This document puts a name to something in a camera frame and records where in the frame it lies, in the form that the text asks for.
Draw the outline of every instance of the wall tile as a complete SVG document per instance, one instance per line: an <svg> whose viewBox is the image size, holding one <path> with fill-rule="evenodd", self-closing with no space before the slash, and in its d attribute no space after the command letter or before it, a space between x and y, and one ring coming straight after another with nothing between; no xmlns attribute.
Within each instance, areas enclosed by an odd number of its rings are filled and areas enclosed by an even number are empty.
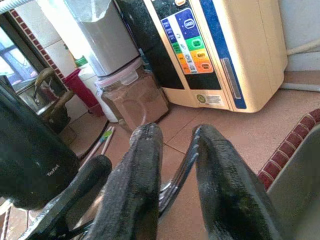
<svg viewBox="0 0 320 240"><path fill-rule="evenodd" d="M288 57L286 71L319 71L320 52L308 52Z"/></svg>
<svg viewBox="0 0 320 240"><path fill-rule="evenodd" d="M44 48L61 40L36 1L30 1L15 10Z"/></svg>
<svg viewBox="0 0 320 240"><path fill-rule="evenodd" d="M71 53L66 49L64 44L65 43L60 40L46 47L45 50L60 69L61 73L66 77L76 70L76 66Z"/></svg>
<svg viewBox="0 0 320 240"><path fill-rule="evenodd" d="M75 95L65 104L68 116L71 118L70 123L74 120L80 118L83 114L88 112L85 104L80 100L80 98Z"/></svg>

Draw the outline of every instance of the terracotta floor tile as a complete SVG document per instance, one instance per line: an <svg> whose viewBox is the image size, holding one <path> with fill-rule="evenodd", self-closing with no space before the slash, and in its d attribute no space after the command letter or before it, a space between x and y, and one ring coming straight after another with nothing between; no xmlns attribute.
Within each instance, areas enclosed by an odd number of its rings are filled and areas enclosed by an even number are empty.
<svg viewBox="0 0 320 240"><path fill-rule="evenodd" d="M319 106L318 92L279 90L257 113L206 108L167 144L185 153L192 129L199 124L211 124L234 144L257 173L300 118Z"/></svg>
<svg viewBox="0 0 320 240"><path fill-rule="evenodd" d="M76 139L69 145L76 155L84 153L100 134L107 118L86 113L69 126L75 131Z"/></svg>
<svg viewBox="0 0 320 240"><path fill-rule="evenodd" d="M8 222L6 240L17 240L25 232L27 223L27 211L12 207Z"/></svg>
<svg viewBox="0 0 320 240"><path fill-rule="evenodd" d="M202 108L170 105L170 112L158 123L162 130L163 142L167 143L192 119L199 115Z"/></svg>
<svg viewBox="0 0 320 240"><path fill-rule="evenodd" d="M170 146L163 146L161 182L167 183L171 180L184 159L185 154Z"/></svg>
<svg viewBox="0 0 320 240"><path fill-rule="evenodd" d="M131 135L118 124L112 123L110 126L115 126L115 131L105 155L111 160L112 168L114 169L129 150Z"/></svg>
<svg viewBox="0 0 320 240"><path fill-rule="evenodd" d="M208 239L201 212L195 170L193 166L170 211L158 225L157 240Z"/></svg>

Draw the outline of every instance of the black kettle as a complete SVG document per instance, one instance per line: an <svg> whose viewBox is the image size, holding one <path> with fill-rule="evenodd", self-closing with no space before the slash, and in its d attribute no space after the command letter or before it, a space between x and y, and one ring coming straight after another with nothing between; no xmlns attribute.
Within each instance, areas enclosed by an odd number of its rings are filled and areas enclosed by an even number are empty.
<svg viewBox="0 0 320 240"><path fill-rule="evenodd" d="M0 81L0 197L17 208L41 208L78 168L75 153Z"/></svg>

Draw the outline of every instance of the window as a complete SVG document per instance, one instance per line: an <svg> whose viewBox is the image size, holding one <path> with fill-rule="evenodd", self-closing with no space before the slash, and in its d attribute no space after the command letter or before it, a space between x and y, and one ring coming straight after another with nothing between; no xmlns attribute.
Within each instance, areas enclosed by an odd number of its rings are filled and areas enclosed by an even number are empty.
<svg viewBox="0 0 320 240"><path fill-rule="evenodd" d="M32 83L38 72L0 27L0 76L7 76L15 91Z"/></svg>

